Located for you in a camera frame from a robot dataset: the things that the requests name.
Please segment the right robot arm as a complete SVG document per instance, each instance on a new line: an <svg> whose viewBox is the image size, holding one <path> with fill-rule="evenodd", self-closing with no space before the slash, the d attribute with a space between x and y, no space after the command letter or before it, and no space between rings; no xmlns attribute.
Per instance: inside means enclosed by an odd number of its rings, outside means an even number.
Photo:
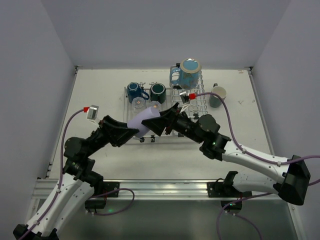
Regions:
<svg viewBox="0 0 320 240"><path fill-rule="evenodd" d="M176 131L199 143L199 150L207 158L238 164L255 172L250 175L230 171L223 182L229 191L271 193L293 205L304 204L311 174L299 156L288 159L244 148L219 133L220 125L212 115L205 114L192 121L177 104L160 112L159 117L143 120L142 124L158 136Z"/></svg>

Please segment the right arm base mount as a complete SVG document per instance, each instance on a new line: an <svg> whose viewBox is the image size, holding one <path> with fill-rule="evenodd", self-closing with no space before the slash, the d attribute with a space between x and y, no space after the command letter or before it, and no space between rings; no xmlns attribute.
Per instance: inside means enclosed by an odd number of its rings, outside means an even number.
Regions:
<svg viewBox="0 0 320 240"><path fill-rule="evenodd" d="M236 198L241 199L243 194L233 186L224 185L224 179L218 178L215 181L206 183L207 195L209 198ZM231 203L231 200L221 200L221 207L225 207L228 213L238 214L242 210L242 203Z"/></svg>

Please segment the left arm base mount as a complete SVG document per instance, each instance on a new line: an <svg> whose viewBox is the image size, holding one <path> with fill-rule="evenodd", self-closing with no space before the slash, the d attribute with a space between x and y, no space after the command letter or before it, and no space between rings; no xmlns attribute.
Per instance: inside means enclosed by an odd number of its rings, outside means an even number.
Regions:
<svg viewBox="0 0 320 240"><path fill-rule="evenodd" d="M118 181L104 181L103 184L101 184L97 189L94 190L93 196L109 193L119 188L120 188L120 183ZM117 198L118 196L119 196L119 193L114 192L106 196L91 198L84 203L84 207L89 212L97 213L98 212L97 210L102 210L105 208L108 198Z"/></svg>

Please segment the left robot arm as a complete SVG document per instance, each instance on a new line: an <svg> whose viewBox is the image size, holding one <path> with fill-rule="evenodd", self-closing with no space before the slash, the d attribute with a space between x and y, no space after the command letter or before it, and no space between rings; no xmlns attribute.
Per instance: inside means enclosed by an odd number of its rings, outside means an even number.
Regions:
<svg viewBox="0 0 320 240"><path fill-rule="evenodd" d="M59 180L34 216L26 224L15 227L14 237L17 240L57 240L75 212L95 192L103 190L104 178L93 171L95 160L90 156L107 144L121 147L137 133L137 128L130 128L107 115L89 137L69 138L62 152L66 162Z"/></svg>

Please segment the grey blue mug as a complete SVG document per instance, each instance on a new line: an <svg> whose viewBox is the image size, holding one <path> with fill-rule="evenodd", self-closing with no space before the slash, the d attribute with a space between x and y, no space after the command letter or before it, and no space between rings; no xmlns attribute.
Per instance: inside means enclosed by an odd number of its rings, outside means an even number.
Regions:
<svg viewBox="0 0 320 240"><path fill-rule="evenodd" d="M215 83L211 89L211 94L209 96L209 105L212 108L218 108L222 105L222 100L225 100L227 97L227 91L225 88L219 86L217 83Z"/></svg>

